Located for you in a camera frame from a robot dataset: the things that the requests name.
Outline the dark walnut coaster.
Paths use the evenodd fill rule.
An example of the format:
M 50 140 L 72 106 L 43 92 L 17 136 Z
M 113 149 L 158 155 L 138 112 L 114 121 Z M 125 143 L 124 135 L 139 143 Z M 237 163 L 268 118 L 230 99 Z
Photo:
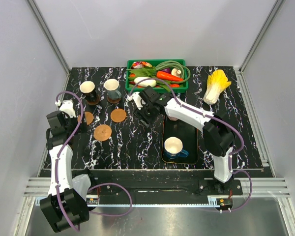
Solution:
M 94 106 L 100 102 L 100 97 L 99 95 L 89 94 L 86 96 L 86 101 L 90 106 Z
M 121 101 L 121 98 L 118 98 L 118 99 L 111 99 L 110 97 L 107 97 L 107 100 L 109 103 L 111 104 L 117 104 Z

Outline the white mushroom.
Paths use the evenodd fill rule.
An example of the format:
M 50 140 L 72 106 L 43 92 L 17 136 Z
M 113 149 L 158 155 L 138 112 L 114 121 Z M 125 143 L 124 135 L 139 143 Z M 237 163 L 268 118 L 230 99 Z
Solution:
M 176 77 L 181 77 L 182 71 L 177 69 L 177 68 L 173 68 L 172 71 L 171 71 L 171 74 L 176 76 Z

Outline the woven rattan coaster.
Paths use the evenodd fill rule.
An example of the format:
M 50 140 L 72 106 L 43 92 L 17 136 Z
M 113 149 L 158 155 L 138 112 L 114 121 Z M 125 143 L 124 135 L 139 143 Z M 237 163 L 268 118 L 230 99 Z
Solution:
M 111 127 L 106 124 L 102 124 L 95 128 L 93 135 L 96 140 L 103 142 L 108 140 L 111 134 L 112 134 Z

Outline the white cup dark body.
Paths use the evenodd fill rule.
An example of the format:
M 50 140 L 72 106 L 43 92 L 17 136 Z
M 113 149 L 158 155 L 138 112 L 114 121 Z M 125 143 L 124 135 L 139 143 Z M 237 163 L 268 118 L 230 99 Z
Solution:
M 95 84 L 92 81 L 85 81 L 81 83 L 80 91 L 85 97 L 89 94 L 97 95 Z

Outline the light brown wooden coaster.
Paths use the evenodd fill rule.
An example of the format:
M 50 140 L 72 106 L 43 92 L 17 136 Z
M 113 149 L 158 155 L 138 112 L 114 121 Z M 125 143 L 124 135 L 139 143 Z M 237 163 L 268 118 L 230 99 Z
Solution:
M 90 125 L 94 120 L 93 114 L 91 112 L 84 112 L 83 115 L 78 115 L 77 121 L 82 124 Z
M 123 122 L 127 117 L 125 110 L 123 109 L 114 109 L 111 112 L 111 120 L 113 122 Z

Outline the green plastic vegetable tray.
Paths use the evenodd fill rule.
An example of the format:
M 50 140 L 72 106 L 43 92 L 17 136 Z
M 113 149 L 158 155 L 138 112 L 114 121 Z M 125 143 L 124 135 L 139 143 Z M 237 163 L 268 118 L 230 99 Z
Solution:
M 129 75 L 128 69 L 130 69 L 131 64 L 133 62 L 146 61 L 146 62 L 149 62 L 155 68 L 158 64 L 160 64 L 161 62 L 167 61 L 167 60 L 170 60 L 170 59 L 144 59 L 144 60 L 134 60 L 133 59 L 133 60 L 129 60 L 127 62 L 125 89 L 129 92 L 131 92 L 131 91 L 132 92 L 141 92 L 144 89 L 143 87 L 137 87 L 137 84 L 135 84 L 133 87 L 130 87 L 128 84 L 128 78 L 127 78 Z M 180 64 L 185 65 L 185 60 L 183 60 L 183 59 L 173 59 L 173 60 L 179 62 Z M 184 93 L 188 89 L 188 81 L 186 81 L 182 84 L 178 84 L 178 85 L 180 85 L 180 88 L 170 88 L 169 84 L 177 84 L 177 83 L 170 82 L 167 80 L 158 79 L 157 77 L 153 78 L 153 79 L 163 82 L 169 89 L 172 89 L 174 91 L 174 93 Z M 166 90 L 164 90 L 162 88 L 153 88 L 153 89 L 158 93 L 168 93 Z

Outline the black serving tray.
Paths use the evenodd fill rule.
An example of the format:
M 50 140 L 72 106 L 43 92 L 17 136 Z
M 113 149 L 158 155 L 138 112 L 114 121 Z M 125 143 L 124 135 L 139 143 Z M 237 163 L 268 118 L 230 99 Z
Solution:
M 176 137 L 182 141 L 182 149 L 188 152 L 187 157 L 170 159 L 165 153 L 165 141 L 170 137 Z M 172 121 L 164 118 L 163 127 L 162 160 L 166 163 L 194 165 L 198 162 L 198 130 L 184 121 Z

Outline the colourful snack packet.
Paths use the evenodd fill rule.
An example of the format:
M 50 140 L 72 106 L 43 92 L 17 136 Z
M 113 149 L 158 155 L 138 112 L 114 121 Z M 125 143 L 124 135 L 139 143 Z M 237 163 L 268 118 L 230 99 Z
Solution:
M 131 64 L 131 69 L 152 68 L 153 66 L 146 61 L 135 61 Z

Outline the pink cup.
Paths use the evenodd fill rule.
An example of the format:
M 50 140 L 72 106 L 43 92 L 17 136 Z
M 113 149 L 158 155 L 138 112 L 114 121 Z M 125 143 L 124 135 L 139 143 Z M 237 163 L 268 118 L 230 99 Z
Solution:
M 177 118 L 173 118 L 173 117 L 168 117 L 169 118 L 169 120 L 171 120 L 171 121 L 177 121 L 178 119 Z

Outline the orange carrot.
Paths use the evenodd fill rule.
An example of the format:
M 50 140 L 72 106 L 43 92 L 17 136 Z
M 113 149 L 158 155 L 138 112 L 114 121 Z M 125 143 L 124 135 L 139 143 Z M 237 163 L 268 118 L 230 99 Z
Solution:
M 164 71 L 158 71 L 156 73 L 156 77 L 162 80 L 168 80 L 168 81 L 173 81 L 173 82 L 181 82 L 183 81 L 183 78 L 174 76 L 172 74 L 169 74 L 167 72 Z

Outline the grey blue cup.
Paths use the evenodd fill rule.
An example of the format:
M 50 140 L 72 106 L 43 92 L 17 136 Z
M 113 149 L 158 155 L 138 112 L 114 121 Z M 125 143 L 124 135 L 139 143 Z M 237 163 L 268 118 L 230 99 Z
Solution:
M 105 83 L 104 83 L 104 88 L 107 91 L 108 97 L 111 100 L 117 100 L 117 99 L 121 99 L 122 95 L 120 92 L 120 85 L 119 85 L 119 81 L 116 79 L 108 79 Z

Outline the white radish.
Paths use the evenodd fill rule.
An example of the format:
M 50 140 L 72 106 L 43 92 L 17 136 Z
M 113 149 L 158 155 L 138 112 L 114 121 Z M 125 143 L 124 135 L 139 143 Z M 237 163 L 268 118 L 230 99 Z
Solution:
M 137 77 L 134 79 L 135 84 L 140 87 L 155 87 L 156 86 L 156 80 L 149 77 Z

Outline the leafy green vegetable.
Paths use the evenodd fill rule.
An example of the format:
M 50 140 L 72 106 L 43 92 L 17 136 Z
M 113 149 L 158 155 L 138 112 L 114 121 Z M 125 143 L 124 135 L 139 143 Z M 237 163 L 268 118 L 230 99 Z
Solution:
M 140 68 L 140 69 L 128 69 L 128 84 L 130 87 L 135 85 L 134 79 L 137 77 L 149 77 L 156 78 L 156 70 L 154 67 L 152 68 Z M 156 86 L 154 88 L 162 88 L 167 92 L 170 92 L 170 89 L 163 83 L 156 80 Z

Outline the dark blue cup front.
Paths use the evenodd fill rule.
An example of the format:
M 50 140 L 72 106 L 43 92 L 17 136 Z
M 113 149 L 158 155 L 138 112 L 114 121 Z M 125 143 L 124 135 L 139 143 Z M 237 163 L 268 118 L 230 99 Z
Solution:
M 169 137 L 164 142 L 165 155 L 169 159 L 187 158 L 189 152 L 183 149 L 182 141 L 177 137 Z

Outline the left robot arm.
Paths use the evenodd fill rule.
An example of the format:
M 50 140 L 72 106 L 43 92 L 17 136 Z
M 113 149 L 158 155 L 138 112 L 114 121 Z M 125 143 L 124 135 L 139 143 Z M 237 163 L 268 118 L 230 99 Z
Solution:
M 47 197 L 40 201 L 40 209 L 55 233 L 71 227 L 78 230 L 81 223 L 89 220 L 86 196 L 95 192 L 97 183 L 90 178 L 89 170 L 72 176 L 70 139 L 77 120 L 63 111 L 52 112 L 46 118 L 50 125 L 46 131 L 46 148 L 52 170 L 51 185 Z

